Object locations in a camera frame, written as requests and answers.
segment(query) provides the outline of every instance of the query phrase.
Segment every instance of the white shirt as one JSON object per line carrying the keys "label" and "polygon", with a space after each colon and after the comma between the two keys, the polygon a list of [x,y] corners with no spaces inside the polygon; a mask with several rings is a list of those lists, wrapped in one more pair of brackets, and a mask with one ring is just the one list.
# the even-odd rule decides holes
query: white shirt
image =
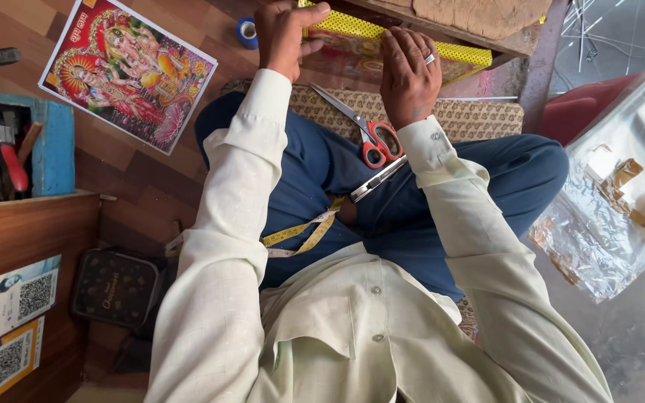
{"label": "white shirt", "polygon": [[230,128],[203,142],[211,169],[158,314],[147,403],[394,402],[397,393],[409,403],[611,402],[588,347],[551,307],[534,253],[489,197],[487,171],[457,157],[433,116],[397,134],[483,349],[457,327],[449,298],[362,243],[259,294],[290,91],[287,78],[259,70]]}

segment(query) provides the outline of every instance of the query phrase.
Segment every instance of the man's left hand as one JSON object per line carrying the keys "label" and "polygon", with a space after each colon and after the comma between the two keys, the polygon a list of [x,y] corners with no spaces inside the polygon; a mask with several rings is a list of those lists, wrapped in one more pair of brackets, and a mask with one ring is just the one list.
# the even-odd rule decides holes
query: man's left hand
{"label": "man's left hand", "polygon": [[271,69],[287,77],[290,82],[300,76],[297,60],[320,50],[323,42],[309,41],[301,46],[302,29],[322,22],[330,13],[324,1],[315,6],[296,9],[291,0],[276,1],[262,7],[253,18],[258,35],[261,69]]}

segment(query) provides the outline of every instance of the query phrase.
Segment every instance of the measuring tape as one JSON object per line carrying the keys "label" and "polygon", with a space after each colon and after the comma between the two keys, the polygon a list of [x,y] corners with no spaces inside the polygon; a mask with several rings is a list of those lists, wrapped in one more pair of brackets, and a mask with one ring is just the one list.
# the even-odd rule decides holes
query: measuring tape
{"label": "measuring tape", "polygon": [[[263,245],[268,249],[268,257],[291,257],[295,256],[296,254],[308,252],[309,250],[311,250],[315,245],[318,244],[318,242],[323,238],[323,235],[325,235],[325,233],[333,225],[333,222],[335,221],[335,214],[340,211],[340,207],[343,206],[344,200],[345,197],[337,197],[333,202],[333,205],[327,209],[327,212],[322,213],[314,219],[311,219],[309,222],[283,229],[282,231],[278,231],[274,234],[270,234],[267,237],[262,238],[260,242],[262,242]],[[293,250],[271,248],[271,246],[273,246],[274,244],[281,243],[285,240],[289,240],[292,237],[300,235],[303,231],[305,231],[306,228],[308,228],[310,225],[315,224],[316,222],[319,222],[320,225],[318,225],[318,228],[315,228],[315,231],[310,234],[308,240],[302,244],[297,252]]]}

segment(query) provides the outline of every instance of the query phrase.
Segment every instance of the man's hand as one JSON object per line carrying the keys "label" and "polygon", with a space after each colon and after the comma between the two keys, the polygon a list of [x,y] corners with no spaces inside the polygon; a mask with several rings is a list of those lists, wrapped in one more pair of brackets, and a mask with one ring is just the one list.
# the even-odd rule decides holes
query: man's hand
{"label": "man's hand", "polygon": [[330,5],[295,8],[291,0],[276,1],[255,12],[255,30],[258,34],[261,69],[272,69],[284,75],[290,82],[300,76],[297,59],[320,50],[323,42],[309,41],[300,45],[302,29],[322,22],[330,13]]}
{"label": "man's hand", "polygon": [[[380,95],[390,123],[399,130],[431,113],[442,86],[439,53],[426,35],[397,26],[383,32],[382,44]],[[430,54],[434,61],[426,65],[424,60]]]}

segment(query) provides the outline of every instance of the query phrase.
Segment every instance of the religious picture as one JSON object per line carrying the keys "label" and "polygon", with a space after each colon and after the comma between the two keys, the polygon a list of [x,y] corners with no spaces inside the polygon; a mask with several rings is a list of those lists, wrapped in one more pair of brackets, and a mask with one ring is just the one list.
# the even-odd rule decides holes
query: religious picture
{"label": "religious picture", "polygon": [[39,87],[170,155],[217,65],[116,0],[77,0]]}

